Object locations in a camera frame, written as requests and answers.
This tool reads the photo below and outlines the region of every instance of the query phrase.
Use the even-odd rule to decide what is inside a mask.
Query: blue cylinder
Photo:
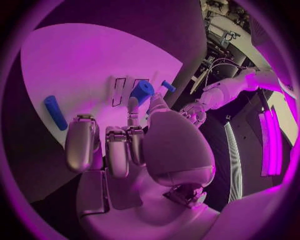
[[[176,87],[172,86],[166,80],[163,80],[163,82],[161,83],[161,85],[164,86],[164,87],[166,87],[172,93],[174,93],[176,91]]]
[[[130,97],[138,100],[138,105],[141,106],[150,96],[154,95],[154,88],[146,80],[140,80],[132,90]]]
[[[52,117],[52,119],[54,120],[56,125],[58,126],[59,130],[61,130],[61,131],[66,130],[68,127],[68,124],[60,110],[60,107],[58,105],[58,102],[57,102],[55,96],[51,95],[51,96],[46,97],[44,100],[44,104],[45,104],[50,116]]]

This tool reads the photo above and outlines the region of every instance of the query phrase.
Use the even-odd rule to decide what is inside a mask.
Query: led light strip
[[[228,202],[241,199],[243,196],[243,178],[238,145],[229,122],[224,126],[230,157],[230,193]]]
[[[283,161],[283,146],[279,121],[275,109],[258,115],[262,132],[261,176],[280,175]]]

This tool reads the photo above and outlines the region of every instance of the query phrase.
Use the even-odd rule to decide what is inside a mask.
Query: purple light
[[[280,175],[282,168],[282,139],[278,118],[274,109],[259,115],[263,153],[261,176]]]

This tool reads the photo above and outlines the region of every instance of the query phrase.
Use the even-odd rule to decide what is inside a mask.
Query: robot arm
[[[258,87],[281,91],[275,73],[272,71],[256,72],[253,68],[248,68],[234,78],[225,78],[206,86],[201,98],[184,106],[180,113],[199,127],[206,120],[208,110],[218,109],[230,103],[238,97],[241,91],[255,91]]]

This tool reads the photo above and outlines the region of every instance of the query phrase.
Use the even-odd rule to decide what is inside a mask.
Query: blue object
[[[138,105],[141,106],[150,96],[154,95],[154,88],[146,80],[140,80],[132,90],[130,97],[135,97],[138,100]]]
[[[166,87],[170,92],[174,93],[176,91],[176,87],[172,86],[170,83],[168,83],[166,80],[163,80],[162,86]]]
[[[66,130],[68,127],[67,121],[65,117],[63,116],[60,107],[58,105],[58,102],[55,98],[55,96],[47,96],[44,100],[44,104],[51,115],[52,119],[58,126],[59,130],[63,131]]]

